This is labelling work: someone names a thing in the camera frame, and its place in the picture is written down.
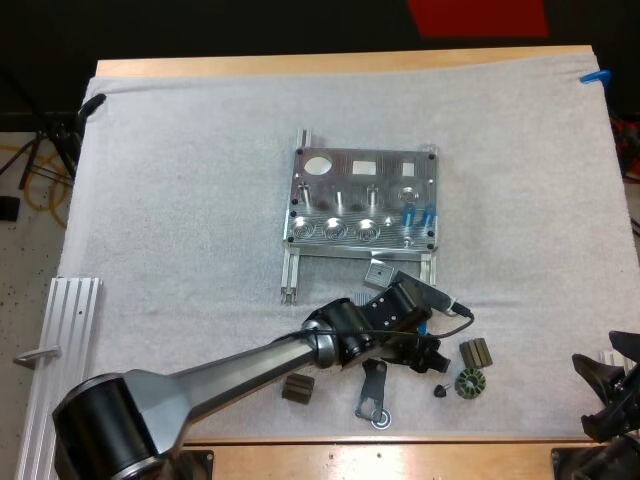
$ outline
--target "black cable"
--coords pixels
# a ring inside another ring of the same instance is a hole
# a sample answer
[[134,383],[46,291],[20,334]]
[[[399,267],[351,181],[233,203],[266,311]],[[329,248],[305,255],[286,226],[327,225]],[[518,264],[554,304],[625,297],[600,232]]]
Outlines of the black cable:
[[[427,337],[430,338],[448,338],[455,335],[458,332],[461,332],[465,328],[471,326],[474,322],[475,317],[471,310],[469,310],[464,305],[455,302],[451,306],[451,311],[461,315],[463,317],[468,318],[469,320],[459,327],[454,328],[453,330],[449,330],[445,333],[440,333],[433,335],[431,333],[427,334]],[[332,336],[350,336],[350,335],[390,335],[390,336],[410,336],[410,337],[419,337],[421,336],[418,332],[398,332],[395,330],[353,330],[353,331],[342,331],[337,332],[335,330],[317,330],[317,329],[308,329],[308,330],[298,330],[297,332],[291,332],[281,337],[276,338],[273,342],[279,342],[280,340],[286,340],[287,338],[301,338],[309,335],[332,335]]]

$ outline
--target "wooden table edge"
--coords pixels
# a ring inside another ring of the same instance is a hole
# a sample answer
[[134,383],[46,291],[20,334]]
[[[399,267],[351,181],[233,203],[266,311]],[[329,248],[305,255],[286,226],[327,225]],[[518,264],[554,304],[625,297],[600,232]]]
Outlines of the wooden table edge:
[[593,53],[589,45],[403,52],[100,60],[97,77],[208,77],[410,71],[504,60]]

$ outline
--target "red object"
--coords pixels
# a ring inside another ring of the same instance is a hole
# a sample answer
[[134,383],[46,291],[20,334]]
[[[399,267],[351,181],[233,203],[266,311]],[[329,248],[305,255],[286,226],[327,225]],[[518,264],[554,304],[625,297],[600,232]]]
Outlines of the red object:
[[423,37],[546,37],[542,0],[409,0]]

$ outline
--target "metal lever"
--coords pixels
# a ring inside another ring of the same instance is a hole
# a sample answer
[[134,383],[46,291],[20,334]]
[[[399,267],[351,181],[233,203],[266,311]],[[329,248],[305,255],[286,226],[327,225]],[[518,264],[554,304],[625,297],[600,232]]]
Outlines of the metal lever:
[[21,367],[28,368],[29,370],[36,369],[36,363],[39,358],[59,358],[62,355],[62,350],[59,345],[53,345],[51,347],[36,348],[35,350],[29,350],[21,355],[18,355],[13,359],[13,363],[20,365]]

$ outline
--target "table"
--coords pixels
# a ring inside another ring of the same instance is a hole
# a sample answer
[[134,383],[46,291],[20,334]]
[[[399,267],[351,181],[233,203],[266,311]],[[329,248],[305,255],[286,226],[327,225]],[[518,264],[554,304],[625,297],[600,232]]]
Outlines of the table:
[[[590,52],[588,46],[518,47],[395,53],[103,60],[97,76],[180,77],[269,73],[347,73],[451,67],[544,55]],[[564,442],[473,438],[348,437],[242,441],[211,439],[188,448],[212,448],[216,479],[442,478],[550,479],[550,449]]]

